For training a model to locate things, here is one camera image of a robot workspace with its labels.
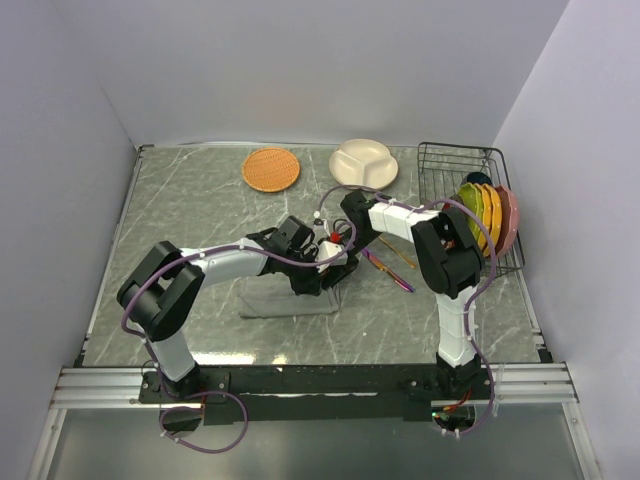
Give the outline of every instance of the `green plate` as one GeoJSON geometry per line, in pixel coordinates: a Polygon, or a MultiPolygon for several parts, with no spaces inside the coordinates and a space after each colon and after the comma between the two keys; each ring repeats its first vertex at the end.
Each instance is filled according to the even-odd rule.
{"type": "MultiPolygon", "coordinates": [[[[482,203],[482,192],[478,187],[476,187],[473,183],[465,183],[460,190],[458,191],[458,195],[462,198],[462,202],[464,206],[471,210],[476,217],[482,221],[482,214],[484,213],[484,204],[482,203]]],[[[471,233],[474,238],[478,238],[481,235],[480,227],[473,221],[471,217],[467,219],[467,223],[469,224],[469,228],[471,229],[471,233]]]]}

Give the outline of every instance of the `round placemat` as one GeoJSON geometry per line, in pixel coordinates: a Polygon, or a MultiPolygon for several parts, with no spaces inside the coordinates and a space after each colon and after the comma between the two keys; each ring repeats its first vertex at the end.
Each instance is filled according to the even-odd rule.
{"type": "Polygon", "coordinates": [[[261,192],[279,192],[293,185],[300,175],[300,162],[289,150],[262,148],[242,164],[242,176],[250,187],[261,192]]]}

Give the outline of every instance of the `white plate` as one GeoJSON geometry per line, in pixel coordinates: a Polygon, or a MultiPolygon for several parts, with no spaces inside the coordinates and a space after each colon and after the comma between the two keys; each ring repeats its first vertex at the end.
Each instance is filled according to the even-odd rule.
{"type": "Polygon", "coordinates": [[[398,162],[389,149],[375,140],[344,142],[329,159],[331,175],[343,185],[364,185],[376,190],[398,175],[398,162]]]}

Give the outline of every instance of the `dark blue bowl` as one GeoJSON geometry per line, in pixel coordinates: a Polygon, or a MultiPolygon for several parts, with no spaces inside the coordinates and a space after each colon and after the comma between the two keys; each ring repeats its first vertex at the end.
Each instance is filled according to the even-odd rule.
{"type": "Polygon", "coordinates": [[[464,177],[462,184],[464,185],[465,183],[477,183],[478,185],[493,186],[493,183],[491,183],[491,177],[483,172],[471,172],[469,175],[464,177]]]}

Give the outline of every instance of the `gray towel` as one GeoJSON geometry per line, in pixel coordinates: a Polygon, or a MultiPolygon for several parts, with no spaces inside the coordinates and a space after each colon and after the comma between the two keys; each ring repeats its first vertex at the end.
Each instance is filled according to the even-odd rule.
{"type": "Polygon", "coordinates": [[[246,277],[241,280],[238,314],[242,318],[317,315],[340,310],[338,287],[319,296],[296,295],[282,274],[246,277]]]}

